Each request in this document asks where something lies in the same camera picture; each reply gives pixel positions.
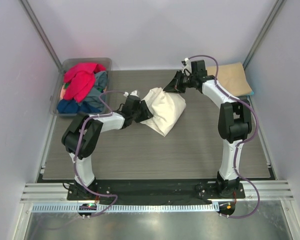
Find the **white t shirt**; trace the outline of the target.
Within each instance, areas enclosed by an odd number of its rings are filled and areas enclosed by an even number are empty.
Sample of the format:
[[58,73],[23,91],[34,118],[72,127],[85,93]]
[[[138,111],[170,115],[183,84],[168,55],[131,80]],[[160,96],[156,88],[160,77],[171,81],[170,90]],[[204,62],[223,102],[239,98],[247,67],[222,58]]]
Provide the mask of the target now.
[[185,99],[178,93],[165,92],[161,87],[150,89],[143,100],[153,117],[140,123],[163,137],[175,126],[187,106]]

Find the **clear plastic bin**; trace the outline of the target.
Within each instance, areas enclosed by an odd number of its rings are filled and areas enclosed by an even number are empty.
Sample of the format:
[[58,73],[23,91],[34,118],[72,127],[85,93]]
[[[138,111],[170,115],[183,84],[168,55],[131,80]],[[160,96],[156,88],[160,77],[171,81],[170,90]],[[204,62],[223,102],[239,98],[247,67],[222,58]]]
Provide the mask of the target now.
[[94,91],[101,94],[109,81],[97,85],[96,74],[107,75],[112,68],[108,57],[68,58],[61,64],[53,93],[50,97],[50,113],[54,116],[72,117],[77,108]]

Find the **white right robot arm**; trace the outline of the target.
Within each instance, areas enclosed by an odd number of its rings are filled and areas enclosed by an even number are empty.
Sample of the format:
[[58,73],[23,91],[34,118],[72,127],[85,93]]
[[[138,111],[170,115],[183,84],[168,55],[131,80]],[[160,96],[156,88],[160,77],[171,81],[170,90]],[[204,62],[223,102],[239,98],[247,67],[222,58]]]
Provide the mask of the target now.
[[171,82],[163,89],[166,93],[183,94],[194,88],[208,97],[219,109],[218,133],[223,139],[222,162],[212,190],[221,198],[231,198],[239,189],[240,177],[236,163],[240,161],[241,143],[252,131],[251,107],[222,87],[215,75],[208,75],[204,60],[182,61]]

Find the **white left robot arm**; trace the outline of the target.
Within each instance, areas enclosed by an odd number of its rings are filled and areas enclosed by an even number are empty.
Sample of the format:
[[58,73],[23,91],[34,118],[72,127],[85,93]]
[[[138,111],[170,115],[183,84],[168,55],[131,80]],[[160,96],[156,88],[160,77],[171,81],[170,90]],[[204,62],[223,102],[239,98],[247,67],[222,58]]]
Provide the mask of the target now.
[[128,95],[118,110],[107,114],[89,115],[79,112],[61,138],[74,168],[74,183],[69,184],[69,200],[88,200],[97,193],[96,177],[92,169],[92,154],[100,134],[129,127],[153,117],[145,100]]

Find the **folded beige t shirt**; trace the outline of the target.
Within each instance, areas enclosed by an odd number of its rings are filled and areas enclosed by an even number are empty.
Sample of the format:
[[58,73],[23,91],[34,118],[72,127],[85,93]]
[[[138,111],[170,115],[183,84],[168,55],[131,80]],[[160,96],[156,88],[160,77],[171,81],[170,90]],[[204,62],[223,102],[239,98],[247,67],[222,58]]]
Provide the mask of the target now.
[[252,90],[247,82],[242,63],[220,65],[217,80],[220,85],[235,97],[246,96]]

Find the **grey blue t shirt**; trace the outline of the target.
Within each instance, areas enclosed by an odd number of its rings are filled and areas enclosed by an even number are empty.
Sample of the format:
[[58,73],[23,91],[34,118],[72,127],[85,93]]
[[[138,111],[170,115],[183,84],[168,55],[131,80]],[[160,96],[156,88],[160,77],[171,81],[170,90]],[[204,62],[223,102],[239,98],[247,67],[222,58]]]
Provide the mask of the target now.
[[90,92],[84,98],[84,102],[96,109],[97,112],[102,112],[105,108],[104,104],[100,101],[99,96],[105,91],[108,85],[108,73],[100,71],[94,74],[95,83]]

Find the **red t shirt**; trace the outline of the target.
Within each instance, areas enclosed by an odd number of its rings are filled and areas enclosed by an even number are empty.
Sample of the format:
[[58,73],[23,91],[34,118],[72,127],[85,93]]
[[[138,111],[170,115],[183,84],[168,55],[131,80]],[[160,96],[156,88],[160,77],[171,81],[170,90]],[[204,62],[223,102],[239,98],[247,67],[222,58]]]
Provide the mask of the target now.
[[96,81],[95,74],[105,70],[102,64],[93,62],[78,63],[70,68],[63,78],[64,83],[69,83],[63,99],[82,102]]

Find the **dark blue t shirt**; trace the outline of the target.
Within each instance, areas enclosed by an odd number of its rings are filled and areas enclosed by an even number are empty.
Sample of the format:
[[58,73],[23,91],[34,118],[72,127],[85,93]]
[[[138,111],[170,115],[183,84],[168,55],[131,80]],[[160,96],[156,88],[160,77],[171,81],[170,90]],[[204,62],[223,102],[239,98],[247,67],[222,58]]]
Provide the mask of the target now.
[[76,114],[78,112],[85,112],[91,113],[92,110],[88,104],[84,103],[77,103],[74,99],[72,100],[65,100],[62,99],[59,101],[56,109],[60,114]]

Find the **peach pink garment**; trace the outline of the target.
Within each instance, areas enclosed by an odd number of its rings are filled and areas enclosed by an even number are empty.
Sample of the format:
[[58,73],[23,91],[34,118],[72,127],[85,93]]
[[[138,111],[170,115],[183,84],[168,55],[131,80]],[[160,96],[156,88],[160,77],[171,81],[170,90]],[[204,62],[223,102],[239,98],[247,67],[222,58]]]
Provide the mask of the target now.
[[65,93],[66,93],[66,88],[65,88],[65,85],[63,85],[60,90],[60,95],[59,95],[60,100],[62,100],[64,98]]

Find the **left round black base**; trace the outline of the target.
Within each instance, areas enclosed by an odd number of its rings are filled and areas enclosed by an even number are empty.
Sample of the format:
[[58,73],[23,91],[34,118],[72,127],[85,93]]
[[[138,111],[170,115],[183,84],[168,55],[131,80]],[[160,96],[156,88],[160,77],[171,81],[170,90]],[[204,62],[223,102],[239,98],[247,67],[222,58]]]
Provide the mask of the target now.
[[78,214],[84,218],[90,218],[93,213],[97,211],[97,205],[95,203],[83,203],[78,207]]

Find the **round black base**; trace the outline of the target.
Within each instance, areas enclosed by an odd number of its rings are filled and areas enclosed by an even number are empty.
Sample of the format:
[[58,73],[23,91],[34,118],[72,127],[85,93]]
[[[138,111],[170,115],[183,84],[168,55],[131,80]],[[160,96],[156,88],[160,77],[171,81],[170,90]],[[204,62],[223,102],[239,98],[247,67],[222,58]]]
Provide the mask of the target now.
[[97,211],[97,205],[95,203],[83,203],[78,207],[78,214],[84,218],[90,218],[93,213]]
[[236,210],[236,204],[234,202],[220,202],[218,204],[220,216],[231,216]]

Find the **right round black base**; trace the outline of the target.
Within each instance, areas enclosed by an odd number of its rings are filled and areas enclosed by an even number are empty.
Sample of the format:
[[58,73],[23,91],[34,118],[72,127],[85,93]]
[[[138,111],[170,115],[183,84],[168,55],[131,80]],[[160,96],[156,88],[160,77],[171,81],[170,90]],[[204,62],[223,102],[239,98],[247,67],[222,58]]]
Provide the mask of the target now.
[[231,216],[236,210],[236,204],[234,202],[220,202],[218,204],[220,216]]

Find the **right aluminium frame post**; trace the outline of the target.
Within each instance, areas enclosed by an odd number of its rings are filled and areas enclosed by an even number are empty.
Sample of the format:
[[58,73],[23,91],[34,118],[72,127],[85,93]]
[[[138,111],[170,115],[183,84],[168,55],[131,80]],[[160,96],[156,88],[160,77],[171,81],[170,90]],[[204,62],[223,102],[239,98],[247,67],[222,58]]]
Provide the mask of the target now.
[[256,54],[257,50],[261,46],[262,42],[264,41],[265,37],[267,36],[268,32],[270,31],[273,23],[275,22],[276,18],[280,14],[281,10],[283,9],[286,0],[276,0],[274,2],[273,7],[271,8],[269,14],[267,15],[260,31],[258,32],[244,62],[243,62],[243,69],[246,70],[249,66],[251,60],[253,59],[254,55]]

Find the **aluminium frame post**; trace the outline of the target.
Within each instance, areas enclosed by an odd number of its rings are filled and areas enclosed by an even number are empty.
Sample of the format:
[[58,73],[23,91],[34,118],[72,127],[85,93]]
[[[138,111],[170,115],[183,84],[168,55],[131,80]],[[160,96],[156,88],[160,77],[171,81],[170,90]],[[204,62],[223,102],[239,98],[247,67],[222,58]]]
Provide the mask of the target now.
[[46,48],[48,54],[50,55],[51,59],[53,60],[54,64],[56,65],[59,72],[62,71],[62,63],[57,56],[57,53],[55,52],[48,36],[46,35],[39,19],[37,18],[33,8],[31,7],[28,0],[19,0],[18,1],[22,8],[24,9],[25,14],[29,18],[31,24],[33,25],[36,33],[38,34],[39,38],[41,39],[44,47]]
[[243,69],[246,70],[249,66],[251,60],[253,59],[254,55],[256,54],[257,50],[261,46],[262,42],[264,41],[265,37],[267,36],[268,32],[270,31],[273,23],[275,22],[276,18],[280,14],[281,10],[283,9],[286,0],[276,0],[274,2],[273,7],[271,8],[269,14],[267,15],[260,31],[258,32],[244,62],[243,62]]

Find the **left aluminium frame post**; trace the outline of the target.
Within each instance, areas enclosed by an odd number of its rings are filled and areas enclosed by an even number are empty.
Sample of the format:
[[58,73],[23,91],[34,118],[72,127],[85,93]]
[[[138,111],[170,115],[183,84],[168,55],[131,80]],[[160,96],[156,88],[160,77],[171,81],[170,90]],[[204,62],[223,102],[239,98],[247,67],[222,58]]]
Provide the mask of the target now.
[[48,54],[50,55],[51,59],[53,60],[54,64],[56,65],[59,72],[62,71],[62,63],[57,56],[57,53],[55,52],[48,36],[46,35],[39,19],[37,18],[33,8],[31,7],[28,0],[19,0],[18,1],[22,8],[24,9],[25,14],[29,18],[31,24],[33,25],[36,33],[38,34],[39,38],[41,39],[44,47],[46,48]]

